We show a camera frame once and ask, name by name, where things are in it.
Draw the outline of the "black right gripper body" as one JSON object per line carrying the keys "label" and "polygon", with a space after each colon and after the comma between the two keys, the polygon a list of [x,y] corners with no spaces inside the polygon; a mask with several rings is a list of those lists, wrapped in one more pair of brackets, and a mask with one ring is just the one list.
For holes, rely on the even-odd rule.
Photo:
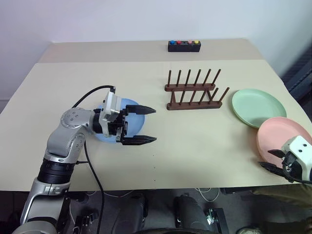
{"label": "black right gripper body", "polygon": [[298,151],[296,154],[291,151],[282,153],[284,158],[282,162],[283,177],[290,183],[304,183],[304,180],[302,179],[303,169],[299,163],[299,157],[301,156],[302,151]]}

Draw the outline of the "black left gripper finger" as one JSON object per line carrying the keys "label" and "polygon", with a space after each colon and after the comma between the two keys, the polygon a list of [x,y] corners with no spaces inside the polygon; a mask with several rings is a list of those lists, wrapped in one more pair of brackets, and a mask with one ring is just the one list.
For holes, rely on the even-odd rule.
{"label": "black left gripper finger", "polygon": [[133,137],[122,137],[120,142],[123,145],[143,145],[143,144],[151,143],[156,140],[157,140],[156,137],[139,135],[139,136],[133,136]]}
{"label": "black left gripper finger", "polygon": [[156,110],[142,105],[126,105],[127,113],[135,113],[136,115],[148,115],[155,113]]}

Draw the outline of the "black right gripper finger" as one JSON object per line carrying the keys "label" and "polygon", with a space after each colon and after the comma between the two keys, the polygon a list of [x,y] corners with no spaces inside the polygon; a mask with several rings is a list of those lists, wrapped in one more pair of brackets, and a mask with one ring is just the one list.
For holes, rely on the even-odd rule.
{"label": "black right gripper finger", "polygon": [[258,162],[258,164],[263,167],[264,169],[266,169],[267,171],[278,175],[280,177],[285,177],[283,169],[277,167],[275,164],[272,163],[268,163],[268,162]]}
{"label": "black right gripper finger", "polygon": [[283,158],[285,156],[285,153],[282,150],[274,149],[274,150],[268,150],[268,153],[278,157]]}

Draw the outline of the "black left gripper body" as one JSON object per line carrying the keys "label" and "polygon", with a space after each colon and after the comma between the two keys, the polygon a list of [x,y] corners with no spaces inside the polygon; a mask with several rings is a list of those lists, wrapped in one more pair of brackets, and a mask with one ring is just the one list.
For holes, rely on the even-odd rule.
{"label": "black left gripper body", "polygon": [[129,138],[126,137],[128,122],[126,117],[128,116],[129,111],[127,108],[122,109],[113,122],[108,123],[109,135],[116,137],[116,142],[129,142]]}

